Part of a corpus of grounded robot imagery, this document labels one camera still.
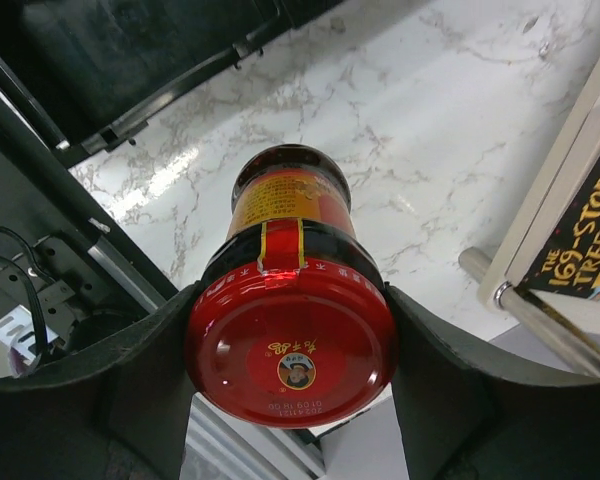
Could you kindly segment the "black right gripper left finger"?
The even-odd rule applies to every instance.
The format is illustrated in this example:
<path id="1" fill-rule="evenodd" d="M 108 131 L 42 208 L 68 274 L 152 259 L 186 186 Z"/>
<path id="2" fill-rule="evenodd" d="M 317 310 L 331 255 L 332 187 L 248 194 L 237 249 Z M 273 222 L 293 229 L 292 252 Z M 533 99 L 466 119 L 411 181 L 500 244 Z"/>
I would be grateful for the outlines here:
<path id="1" fill-rule="evenodd" d="M 190 285 L 157 311 L 20 378 L 0 379 L 0 479 L 177 479 L 195 389 Z"/>

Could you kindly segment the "red-lid sauce jar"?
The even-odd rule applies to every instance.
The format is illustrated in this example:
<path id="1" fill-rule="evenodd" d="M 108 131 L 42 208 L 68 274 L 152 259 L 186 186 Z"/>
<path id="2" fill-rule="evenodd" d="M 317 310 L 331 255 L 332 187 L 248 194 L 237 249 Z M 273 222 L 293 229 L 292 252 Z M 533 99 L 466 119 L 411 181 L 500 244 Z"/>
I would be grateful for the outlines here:
<path id="1" fill-rule="evenodd" d="M 340 167 L 309 146 L 270 147 L 240 171 L 231 211 L 185 337 L 196 389 L 229 415 L 283 429 L 369 405 L 395 372 L 397 328 Z"/>

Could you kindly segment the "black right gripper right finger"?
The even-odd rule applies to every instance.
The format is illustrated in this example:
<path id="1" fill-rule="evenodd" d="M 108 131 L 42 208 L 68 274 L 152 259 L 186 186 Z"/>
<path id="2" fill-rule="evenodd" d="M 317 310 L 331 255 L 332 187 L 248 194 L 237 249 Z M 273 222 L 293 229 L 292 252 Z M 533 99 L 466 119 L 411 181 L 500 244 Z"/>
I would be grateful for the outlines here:
<path id="1" fill-rule="evenodd" d="M 392 392 L 412 479 L 600 479 L 600 380 L 502 350 L 394 286 Z"/>

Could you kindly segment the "black six-compartment plastic tray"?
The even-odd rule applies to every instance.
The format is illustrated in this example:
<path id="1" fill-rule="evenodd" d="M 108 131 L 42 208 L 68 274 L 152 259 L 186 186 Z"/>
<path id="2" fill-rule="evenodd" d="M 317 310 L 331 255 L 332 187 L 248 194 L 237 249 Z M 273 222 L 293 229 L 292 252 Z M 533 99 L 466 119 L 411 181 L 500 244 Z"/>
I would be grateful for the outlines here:
<path id="1" fill-rule="evenodd" d="M 155 113 L 329 1 L 0 1 L 0 90 L 65 165 L 112 151 Z"/>

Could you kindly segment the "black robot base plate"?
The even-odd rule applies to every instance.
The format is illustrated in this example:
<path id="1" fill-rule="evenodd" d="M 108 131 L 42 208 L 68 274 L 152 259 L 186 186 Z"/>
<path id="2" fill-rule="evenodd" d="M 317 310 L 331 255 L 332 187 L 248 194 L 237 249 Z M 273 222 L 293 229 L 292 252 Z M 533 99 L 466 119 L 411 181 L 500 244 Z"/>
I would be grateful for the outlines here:
<path id="1" fill-rule="evenodd" d="M 0 94 L 0 392 L 164 356 L 174 292 Z"/>

